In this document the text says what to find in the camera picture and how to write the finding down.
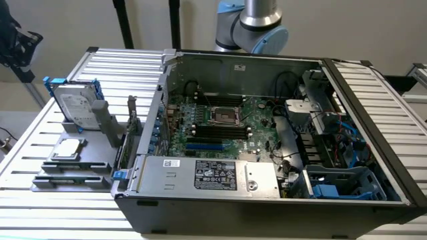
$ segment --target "blue pcie slot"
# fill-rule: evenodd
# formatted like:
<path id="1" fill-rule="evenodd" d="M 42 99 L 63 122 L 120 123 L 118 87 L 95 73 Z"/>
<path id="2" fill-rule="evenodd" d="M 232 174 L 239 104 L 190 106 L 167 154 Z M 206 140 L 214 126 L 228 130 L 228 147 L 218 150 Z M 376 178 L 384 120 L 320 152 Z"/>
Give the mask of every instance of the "blue pcie slot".
<path id="1" fill-rule="evenodd" d="M 186 149 L 223 151 L 224 146 L 222 144 L 187 144 Z"/>

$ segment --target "warning label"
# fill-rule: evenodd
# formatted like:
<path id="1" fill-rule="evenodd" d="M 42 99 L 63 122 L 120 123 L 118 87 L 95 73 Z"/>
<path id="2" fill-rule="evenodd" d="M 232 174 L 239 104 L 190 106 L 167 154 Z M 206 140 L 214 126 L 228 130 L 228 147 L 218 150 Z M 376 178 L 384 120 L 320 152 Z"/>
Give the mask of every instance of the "warning label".
<path id="1" fill-rule="evenodd" d="M 234 161 L 195 161 L 194 187 L 204 190 L 238 190 Z"/>

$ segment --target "motherboard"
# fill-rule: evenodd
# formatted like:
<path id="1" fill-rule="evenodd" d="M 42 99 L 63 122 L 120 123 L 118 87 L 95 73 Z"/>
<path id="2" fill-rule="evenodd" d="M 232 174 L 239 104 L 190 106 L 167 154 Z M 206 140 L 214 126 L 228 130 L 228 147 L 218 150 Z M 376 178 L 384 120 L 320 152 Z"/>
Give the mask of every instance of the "motherboard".
<path id="1" fill-rule="evenodd" d="M 266 99 L 174 95 L 167 116 L 171 157 L 272 162 L 279 139 Z"/>

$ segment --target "ridged metal platform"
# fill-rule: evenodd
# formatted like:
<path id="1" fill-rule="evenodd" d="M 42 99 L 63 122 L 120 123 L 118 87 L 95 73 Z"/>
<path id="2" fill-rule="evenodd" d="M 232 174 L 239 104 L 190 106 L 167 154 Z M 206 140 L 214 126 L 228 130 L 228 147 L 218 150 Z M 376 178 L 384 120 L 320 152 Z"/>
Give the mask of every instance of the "ridged metal platform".
<path id="1" fill-rule="evenodd" d="M 138 113 L 146 120 L 151 96 L 162 74 L 162 51 L 99 49 L 87 53 L 68 79 L 98 78 L 110 102 L 110 112 L 126 122 L 128 95 L 138 96 Z M 427 162 L 425 155 L 414 155 L 427 141 L 422 126 L 414 123 L 405 104 L 394 99 L 383 81 L 368 69 L 340 65 L 339 70 L 354 88 L 362 104 L 403 159 L 411 174 L 427 193 Z M 51 99 L 15 148 L 0 163 L 0 239 L 144 239 L 132 227 L 108 193 L 31 192 L 32 179 L 42 162 L 59 140 L 64 117 Z M 399 133 L 403 128 L 411 132 Z M 409 152 L 402 146 L 410 146 Z M 156 239 L 204 239 L 199 236 L 154 236 Z M 380 226 L 360 240 L 425 240 L 427 216 L 406 225 Z"/>
<path id="2" fill-rule="evenodd" d="M 386 80 L 368 68 L 336 63 L 372 121 L 427 194 L 427 125 Z"/>

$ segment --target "sticker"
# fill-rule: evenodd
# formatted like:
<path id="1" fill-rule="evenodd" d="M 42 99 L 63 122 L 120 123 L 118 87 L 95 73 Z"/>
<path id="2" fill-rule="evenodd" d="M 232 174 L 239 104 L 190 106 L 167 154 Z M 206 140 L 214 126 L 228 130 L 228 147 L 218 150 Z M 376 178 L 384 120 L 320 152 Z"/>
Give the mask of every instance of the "sticker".
<path id="1" fill-rule="evenodd" d="M 99 130 L 99 122 L 96 121 L 88 99 L 82 95 L 72 94 L 62 94 L 60 99 L 74 123 L 83 129 Z"/>
<path id="2" fill-rule="evenodd" d="M 178 168 L 180 166 L 180 160 L 176 159 L 164 159 L 163 160 L 163 167 L 175 167 Z"/>
<path id="3" fill-rule="evenodd" d="M 200 190 L 238 190 L 234 161 L 195 161 L 194 187 Z"/>
<path id="4" fill-rule="evenodd" d="M 244 72 L 247 70 L 247 66 L 246 65 L 234 65 L 234 70 Z"/>

